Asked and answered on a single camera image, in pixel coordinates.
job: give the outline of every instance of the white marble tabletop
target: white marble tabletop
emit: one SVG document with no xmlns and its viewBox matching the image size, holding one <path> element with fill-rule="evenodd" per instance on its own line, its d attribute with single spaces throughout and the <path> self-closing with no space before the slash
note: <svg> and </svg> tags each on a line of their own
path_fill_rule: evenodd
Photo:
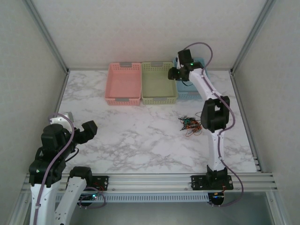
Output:
<svg viewBox="0 0 300 225">
<path fill-rule="evenodd" d="M 236 172 L 255 173 L 256 167 L 227 71 L 209 71 L 216 89 L 228 95 L 236 125 L 225 132 L 225 162 Z M 175 105 L 109 106 L 104 98 L 107 71 L 71 71 L 60 113 L 72 112 L 74 125 L 94 120 L 97 135 L 78 145 L 79 154 L 67 163 L 89 166 L 93 173 L 205 173 L 206 135 L 185 137 L 179 117 L 195 117 L 200 100 Z"/>
</svg>

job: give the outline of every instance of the white wall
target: white wall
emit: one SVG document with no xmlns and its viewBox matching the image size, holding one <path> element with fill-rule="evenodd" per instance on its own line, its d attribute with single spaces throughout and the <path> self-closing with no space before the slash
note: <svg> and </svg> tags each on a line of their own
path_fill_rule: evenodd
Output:
<svg viewBox="0 0 300 225">
<path fill-rule="evenodd" d="M 300 224 L 300 1 L 278 0 L 235 74 L 259 154 Z"/>
<path fill-rule="evenodd" d="M 34 0 L 69 68 L 172 60 L 190 43 L 231 68 L 266 0 Z M 208 59 L 205 46 L 194 57 Z"/>
<path fill-rule="evenodd" d="M 0 224 L 34 160 L 64 73 L 21 0 L 0 4 Z"/>
</svg>

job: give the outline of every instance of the tangled wires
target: tangled wires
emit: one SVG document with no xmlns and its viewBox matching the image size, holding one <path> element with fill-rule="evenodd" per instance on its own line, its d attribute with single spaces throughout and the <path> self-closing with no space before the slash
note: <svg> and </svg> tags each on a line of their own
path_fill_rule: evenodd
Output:
<svg viewBox="0 0 300 225">
<path fill-rule="evenodd" d="M 202 133 L 200 120 L 196 120 L 195 118 L 190 118 L 187 116 L 178 119 L 183 124 L 183 128 L 181 130 L 187 130 L 186 137 L 190 137 L 191 135 L 198 136 Z"/>
</svg>

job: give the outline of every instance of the purple cable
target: purple cable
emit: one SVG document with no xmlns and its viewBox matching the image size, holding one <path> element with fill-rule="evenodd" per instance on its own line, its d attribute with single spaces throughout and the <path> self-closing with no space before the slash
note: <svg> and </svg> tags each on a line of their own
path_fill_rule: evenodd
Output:
<svg viewBox="0 0 300 225">
<path fill-rule="evenodd" d="M 106 199 L 105 199 L 105 196 L 104 196 L 104 194 L 102 194 L 98 189 L 96 189 L 96 188 L 94 188 L 94 187 L 87 187 L 87 188 L 85 188 L 84 190 L 86 190 L 86 189 L 92 189 L 92 190 L 98 191 L 98 193 L 103 197 L 103 201 L 104 201 L 104 202 L 103 202 L 103 204 L 100 205 L 100 206 L 86 206 L 85 209 L 100 209 L 100 208 L 102 208 L 102 207 L 104 207 L 104 206 L 106 205 Z M 83 199 L 85 199 L 87 196 L 89 196 L 89 195 L 85 195 L 85 196 L 83 196 L 83 197 L 80 199 L 80 201 L 79 201 L 79 206 L 80 206 L 80 207 L 84 207 L 84 206 L 81 205 L 81 202 L 82 202 Z"/>
<path fill-rule="evenodd" d="M 50 164 L 48 165 L 48 167 L 47 167 L 47 169 L 46 169 L 46 172 L 45 172 L 44 177 L 43 177 L 43 180 L 42 180 L 41 188 L 40 188 L 40 190 L 39 190 L 39 192 L 38 192 L 38 196 L 37 196 L 37 203 L 36 203 L 36 210 L 35 210 L 35 213 L 34 213 L 33 225 L 36 225 L 36 224 L 37 224 L 37 220 L 38 220 L 38 209 L 39 209 L 39 207 L 40 207 L 40 204 L 39 204 L 39 203 L 40 203 L 40 201 L 41 201 L 41 196 L 42 196 L 42 193 L 43 193 L 43 189 L 44 189 L 44 185 L 45 185 L 45 183 L 46 183 L 46 179 L 47 179 L 48 173 L 49 173 L 51 167 L 53 166 L 54 162 L 55 162 L 55 161 L 59 158 L 59 156 L 60 156 L 60 155 L 68 148 L 68 146 L 70 145 L 70 143 L 72 142 L 73 137 L 74 137 L 74 126 L 73 126 L 72 121 L 71 121 L 68 117 L 66 117 L 66 116 L 64 116 L 64 115 L 62 115 L 62 114 L 60 114 L 60 113 L 54 113 L 54 114 L 50 115 L 49 118 L 52 117 L 52 116 L 60 116 L 60 117 L 64 118 L 66 121 L 68 121 L 68 123 L 71 125 L 71 128 L 72 128 L 72 134 L 71 134 L 71 137 L 70 137 L 69 141 L 67 142 L 67 144 L 66 144 L 66 145 L 62 148 L 62 150 L 60 150 L 59 153 L 53 158 L 53 160 L 50 162 Z"/>
<path fill-rule="evenodd" d="M 203 75 L 203 79 L 204 79 L 206 85 L 209 87 L 209 89 L 210 89 L 211 91 L 213 91 L 213 88 L 211 87 L 210 83 L 207 81 L 206 76 L 204 76 L 204 74 L 203 74 L 204 71 L 205 71 L 205 69 L 206 69 L 206 67 L 210 64 L 210 62 L 211 62 L 211 60 L 212 60 L 212 56 L 213 56 L 212 48 L 211 48 L 207 43 L 205 43 L 205 42 L 195 42 L 195 43 L 192 43 L 192 44 L 188 45 L 187 47 L 185 47 L 184 50 L 187 49 L 187 48 L 189 48 L 189 47 L 191 47 L 191 46 L 193 46 L 193 45 L 205 45 L 205 46 L 207 46 L 207 47 L 210 49 L 210 60 L 209 60 L 209 61 L 207 62 L 207 64 L 203 67 L 201 74 Z M 226 103 L 219 95 L 217 95 L 216 93 L 214 93 L 214 96 L 216 96 L 216 97 L 217 97 L 217 98 L 225 105 L 225 107 L 229 110 L 230 114 L 232 115 L 232 120 L 233 120 L 231 126 L 229 126 L 229 127 L 225 128 L 225 129 L 221 130 L 221 131 L 219 132 L 219 134 L 218 134 L 217 152 L 218 152 L 219 157 L 222 158 L 222 156 L 221 156 L 221 150 L 220 150 L 220 141 L 221 141 L 220 135 L 221 135 L 224 131 L 227 131 L 227 130 L 233 128 L 233 126 L 235 125 L 235 116 L 234 116 L 234 114 L 233 114 L 233 111 L 232 111 L 231 108 L 229 107 L 229 105 L 228 105 L 228 104 L 227 104 L 227 103 Z M 221 163 L 222 163 L 222 164 L 223 164 L 230 172 L 232 172 L 233 175 L 239 180 L 240 185 L 241 185 L 241 188 L 242 188 L 241 193 L 240 193 L 240 196 L 239 196 L 236 200 L 234 200 L 234 201 L 232 201 L 232 202 L 230 202 L 230 203 L 224 204 L 224 205 L 219 205 L 219 207 L 226 207 L 226 206 L 229 206 L 229 205 L 232 205 L 232 204 L 238 202 L 238 201 L 242 198 L 242 196 L 244 195 L 244 185 L 243 185 L 243 182 L 241 181 L 241 179 L 239 178 L 239 176 L 238 176 L 238 175 L 237 175 L 237 174 L 236 174 L 229 166 L 227 166 L 227 164 L 226 164 L 222 159 L 220 159 L 220 161 L 221 161 Z"/>
</svg>

